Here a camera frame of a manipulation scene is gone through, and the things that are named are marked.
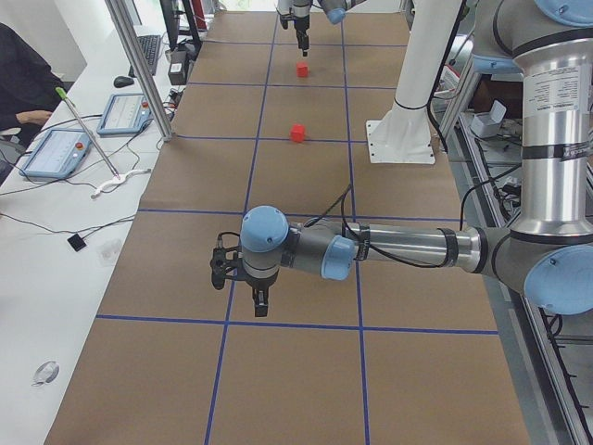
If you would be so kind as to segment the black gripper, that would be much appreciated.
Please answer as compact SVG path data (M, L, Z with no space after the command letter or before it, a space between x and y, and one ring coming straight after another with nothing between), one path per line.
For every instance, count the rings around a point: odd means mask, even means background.
M264 278L257 278L248 275L246 282L251 286L252 299L254 301L254 315L256 317L267 316L269 308L269 290L276 282L278 273Z
M296 29L298 47L302 50L302 55L306 57L309 54L309 4L293 4L291 13Z

